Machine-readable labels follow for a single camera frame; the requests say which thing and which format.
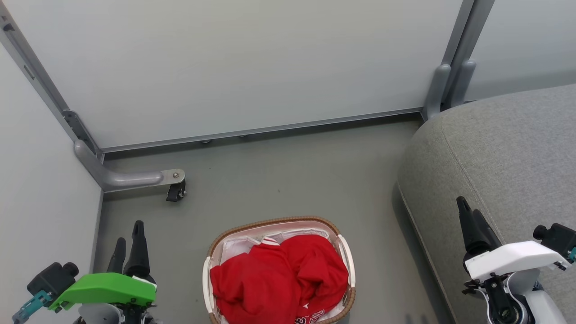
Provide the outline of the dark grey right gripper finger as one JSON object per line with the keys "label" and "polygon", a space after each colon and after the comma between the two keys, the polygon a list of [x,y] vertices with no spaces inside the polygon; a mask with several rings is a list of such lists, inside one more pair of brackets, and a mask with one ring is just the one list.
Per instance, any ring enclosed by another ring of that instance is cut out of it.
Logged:
{"label": "dark grey right gripper finger", "polygon": [[469,258],[471,258],[478,249],[477,225],[474,220],[473,209],[471,209],[465,197],[457,197],[456,203],[459,210],[459,223],[461,226],[463,243],[466,250],[463,260],[469,260]]}
{"label": "dark grey right gripper finger", "polygon": [[483,214],[479,210],[472,212],[472,220],[477,234],[475,234],[475,241],[479,241],[479,245],[488,252],[495,250],[502,246],[502,242],[496,236],[494,230],[487,223]]}

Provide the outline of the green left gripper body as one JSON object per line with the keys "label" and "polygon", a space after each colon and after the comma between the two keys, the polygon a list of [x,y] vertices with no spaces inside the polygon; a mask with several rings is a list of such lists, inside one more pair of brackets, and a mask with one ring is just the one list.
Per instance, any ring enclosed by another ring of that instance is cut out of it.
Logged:
{"label": "green left gripper body", "polygon": [[49,306],[69,310],[76,304],[135,304],[147,306],[156,301],[156,285],[144,279],[119,273],[95,273],[82,276]]}

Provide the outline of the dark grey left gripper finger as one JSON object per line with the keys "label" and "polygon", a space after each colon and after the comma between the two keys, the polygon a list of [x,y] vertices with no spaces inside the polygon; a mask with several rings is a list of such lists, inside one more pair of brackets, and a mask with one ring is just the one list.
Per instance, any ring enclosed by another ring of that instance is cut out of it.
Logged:
{"label": "dark grey left gripper finger", "polygon": [[123,237],[117,239],[114,252],[107,266],[107,273],[123,273],[124,260],[126,257],[126,240]]}
{"label": "dark grey left gripper finger", "polygon": [[137,220],[132,229],[131,252],[124,267],[124,275],[138,277],[149,282],[155,282],[150,275],[150,263],[147,240],[144,233],[144,222]]}

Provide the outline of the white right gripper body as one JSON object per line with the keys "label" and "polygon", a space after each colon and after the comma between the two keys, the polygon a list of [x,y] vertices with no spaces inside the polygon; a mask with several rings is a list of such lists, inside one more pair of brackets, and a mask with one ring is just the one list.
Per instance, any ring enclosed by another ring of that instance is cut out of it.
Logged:
{"label": "white right gripper body", "polygon": [[466,269],[473,280],[484,282],[494,275],[505,275],[517,271],[552,268],[559,264],[568,269],[572,265],[558,252],[535,241],[510,243],[491,252],[485,252],[465,261]]}

